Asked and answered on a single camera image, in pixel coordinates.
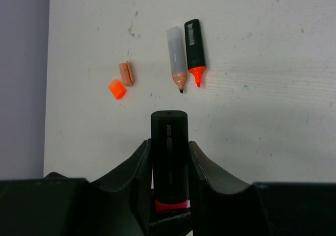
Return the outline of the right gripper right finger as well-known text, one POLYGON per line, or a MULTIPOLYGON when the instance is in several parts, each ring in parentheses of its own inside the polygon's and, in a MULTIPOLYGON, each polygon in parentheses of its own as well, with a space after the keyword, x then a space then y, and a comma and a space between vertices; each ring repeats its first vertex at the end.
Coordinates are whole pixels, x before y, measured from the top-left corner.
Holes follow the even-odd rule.
POLYGON ((188 181, 194 235, 270 235, 256 186, 221 168, 194 141, 188 181))

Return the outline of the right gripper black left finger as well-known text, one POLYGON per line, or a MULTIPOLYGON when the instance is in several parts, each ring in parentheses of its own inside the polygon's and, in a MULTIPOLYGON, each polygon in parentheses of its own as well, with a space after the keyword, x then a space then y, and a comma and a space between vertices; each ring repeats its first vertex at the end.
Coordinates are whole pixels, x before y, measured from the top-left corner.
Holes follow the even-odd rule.
POLYGON ((92 182, 56 172, 44 177, 53 198, 44 235, 148 235, 151 141, 92 182))

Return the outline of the black neon pink highlighter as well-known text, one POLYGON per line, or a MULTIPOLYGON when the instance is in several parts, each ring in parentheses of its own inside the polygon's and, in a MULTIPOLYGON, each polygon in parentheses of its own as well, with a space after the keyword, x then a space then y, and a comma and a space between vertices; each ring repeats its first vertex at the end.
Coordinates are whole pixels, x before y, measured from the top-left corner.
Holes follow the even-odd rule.
POLYGON ((151 114, 154 204, 156 212, 187 208, 188 116, 180 110, 151 114))

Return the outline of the neon orange highlighter cap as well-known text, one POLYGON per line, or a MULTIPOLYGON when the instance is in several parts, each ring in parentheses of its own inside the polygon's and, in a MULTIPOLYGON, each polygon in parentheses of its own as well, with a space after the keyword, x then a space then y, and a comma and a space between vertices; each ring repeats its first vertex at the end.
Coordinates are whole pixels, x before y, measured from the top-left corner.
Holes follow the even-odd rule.
POLYGON ((114 79, 109 84, 109 90, 113 94, 116 100, 120 100, 124 97, 127 90, 119 79, 114 79))

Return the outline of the pastel orange highlighter cap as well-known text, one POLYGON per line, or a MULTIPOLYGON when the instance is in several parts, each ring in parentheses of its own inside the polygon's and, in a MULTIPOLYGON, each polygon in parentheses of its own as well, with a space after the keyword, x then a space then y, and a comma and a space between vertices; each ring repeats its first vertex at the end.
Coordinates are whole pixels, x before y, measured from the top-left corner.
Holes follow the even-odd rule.
POLYGON ((134 76, 132 72, 131 63, 129 61, 120 63, 119 70, 121 75, 121 80, 124 86, 131 87, 134 85, 134 76))

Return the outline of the black neon orange highlighter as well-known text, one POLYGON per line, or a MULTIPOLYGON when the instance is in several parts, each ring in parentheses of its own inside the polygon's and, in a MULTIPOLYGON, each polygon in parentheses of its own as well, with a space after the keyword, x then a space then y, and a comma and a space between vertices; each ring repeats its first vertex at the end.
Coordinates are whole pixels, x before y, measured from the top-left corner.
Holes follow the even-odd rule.
POLYGON ((187 69, 195 78, 198 88, 202 85, 202 75, 206 70, 205 53, 199 19, 184 24, 187 69))

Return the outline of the pastel orange highlighter body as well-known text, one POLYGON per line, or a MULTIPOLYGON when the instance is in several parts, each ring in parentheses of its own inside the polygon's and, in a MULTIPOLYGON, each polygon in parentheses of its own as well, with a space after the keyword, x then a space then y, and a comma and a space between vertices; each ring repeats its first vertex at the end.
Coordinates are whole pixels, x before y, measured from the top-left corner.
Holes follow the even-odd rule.
POLYGON ((185 61, 183 36, 179 27, 169 28, 166 32, 169 49, 171 73, 174 83, 180 93, 184 92, 187 81, 187 66, 185 61))

